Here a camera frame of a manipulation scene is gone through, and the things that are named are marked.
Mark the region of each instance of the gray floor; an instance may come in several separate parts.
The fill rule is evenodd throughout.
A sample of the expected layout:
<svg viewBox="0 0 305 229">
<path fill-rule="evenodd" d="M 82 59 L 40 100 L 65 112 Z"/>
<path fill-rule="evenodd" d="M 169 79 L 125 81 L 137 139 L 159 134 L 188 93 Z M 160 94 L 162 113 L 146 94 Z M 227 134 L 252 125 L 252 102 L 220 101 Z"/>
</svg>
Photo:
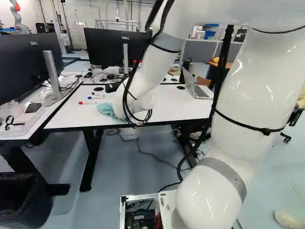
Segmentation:
<svg viewBox="0 0 305 229">
<path fill-rule="evenodd" d="M 305 115 L 296 127 L 285 133 L 293 136 L 289 144 L 278 139 L 257 170 L 239 220 L 244 229 L 279 229 L 272 213 L 286 211 L 305 219 L 305 154 L 303 139 Z M 139 136 L 140 147 L 161 159 L 177 165 L 182 151 L 169 126 L 138 128 L 122 132 L 124 139 Z M 206 151 L 209 143 L 202 144 Z M 123 142 L 118 135 L 102 138 L 92 190 L 79 193 L 87 148 L 81 132 L 51 134 L 34 149 L 24 149 L 49 182 L 71 183 L 68 196 L 56 197 L 52 214 L 43 229 L 116 229 L 119 226 L 121 195 L 157 192 L 163 186 L 177 182 L 176 170 L 139 154 L 135 142 Z M 0 160 L 0 171 L 11 171 Z"/>
<path fill-rule="evenodd" d="M 133 129 L 122 132 L 124 139 L 135 138 L 133 134 Z M 174 165 L 183 156 L 169 126 L 139 128 L 137 136 L 143 152 Z M 178 181 L 175 168 L 140 154 L 136 142 L 124 142 L 118 135 L 102 138 L 92 190 L 88 193 L 78 191 L 88 154 L 81 132 L 52 134 L 42 146 L 24 150 L 50 183 L 71 183 L 68 196 L 55 198 L 52 216 L 43 229 L 116 229 L 120 196 L 156 193 Z M 10 170 L 4 161 L 0 169 Z"/>
</svg>

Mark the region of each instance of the black table leg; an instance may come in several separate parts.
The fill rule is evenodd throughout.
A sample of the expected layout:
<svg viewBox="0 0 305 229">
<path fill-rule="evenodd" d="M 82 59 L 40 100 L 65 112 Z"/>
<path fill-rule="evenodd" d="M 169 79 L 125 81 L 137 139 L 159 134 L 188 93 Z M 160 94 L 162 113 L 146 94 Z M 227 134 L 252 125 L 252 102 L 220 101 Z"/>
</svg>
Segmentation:
<svg viewBox="0 0 305 229">
<path fill-rule="evenodd" d="M 83 130 L 87 148 L 89 151 L 85 171 L 81 179 L 80 192 L 88 192 L 91 190 L 91 182 L 94 174 L 94 167 L 100 148 L 103 131 L 97 130 L 95 135 L 93 130 Z"/>
<path fill-rule="evenodd" d="M 46 189 L 50 196 L 65 196 L 70 190 L 70 184 L 48 184 L 31 160 L 19 147 L 0 148 L 1 155 L 16 173 L 38 174 L 46 183 Z"/>
</svg>

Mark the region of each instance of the yellow object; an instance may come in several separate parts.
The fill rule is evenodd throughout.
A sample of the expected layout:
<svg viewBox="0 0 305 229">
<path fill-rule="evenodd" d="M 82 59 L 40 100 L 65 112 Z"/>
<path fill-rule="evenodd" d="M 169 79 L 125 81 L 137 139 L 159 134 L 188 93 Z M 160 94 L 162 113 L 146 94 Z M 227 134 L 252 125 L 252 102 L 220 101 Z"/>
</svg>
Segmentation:
<svg viewBox="0 0 305 229">
<path fill-rule="evenodd" d="M 299 108 L 305 108 L 305 87 L 301 93 L 300 99 L 297 101 Z"/>
<path fill-rule="evenodd" d="M 219 57 L 213 58 L 213 61 L 214 61 L 215 63 L 218 63 L 218 62 L 219 62 Z"/>
</svg>

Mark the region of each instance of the computer monitor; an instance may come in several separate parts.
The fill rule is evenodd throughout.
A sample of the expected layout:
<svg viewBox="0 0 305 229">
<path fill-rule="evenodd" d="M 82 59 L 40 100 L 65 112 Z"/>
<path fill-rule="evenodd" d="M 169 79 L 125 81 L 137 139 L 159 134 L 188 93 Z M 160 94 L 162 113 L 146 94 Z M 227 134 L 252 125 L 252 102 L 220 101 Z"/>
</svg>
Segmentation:
<svg viewBox="0 0 305 229">
<path fill-rule="evenodd" d="M 146 32 L 130 32 L 84 28 L 90 63 L 94 65 L 123 66 L 123 44 L 128 44 L 129 66 L 147 48 L 151 37 Z"/>
<path fill-rule="evenodd" d="M 60 74 L 63 62 L 55 33 L 0 36 L 0 105 L 39 87 L 49 78 L 44 50 L 53 52 Z"/>
</svg>

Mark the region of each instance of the office chair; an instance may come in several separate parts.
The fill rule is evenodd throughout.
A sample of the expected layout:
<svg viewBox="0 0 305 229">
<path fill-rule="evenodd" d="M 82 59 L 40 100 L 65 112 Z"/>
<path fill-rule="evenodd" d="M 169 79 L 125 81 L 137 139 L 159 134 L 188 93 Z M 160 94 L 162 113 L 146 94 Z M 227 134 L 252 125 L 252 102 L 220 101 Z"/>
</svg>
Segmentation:
<svg viewBox="0 0 305 229">
<path fill-rule="evenodd" d="M 305 110 L 305 108 L 297 108 L 295 109 L 291 116 L 289 117 L 287 123 L 289 123 L 289 126 L 295 126 L 297 121 L 299 120 L 299 117 L 301 116 L 302 112 Z M 289 143 L 291 141 L 291 136 L 284 134 L 281 132 L 281 136 L 283 136 L 285 139 L 283 140 L 285 143 Z"/>
</svg>

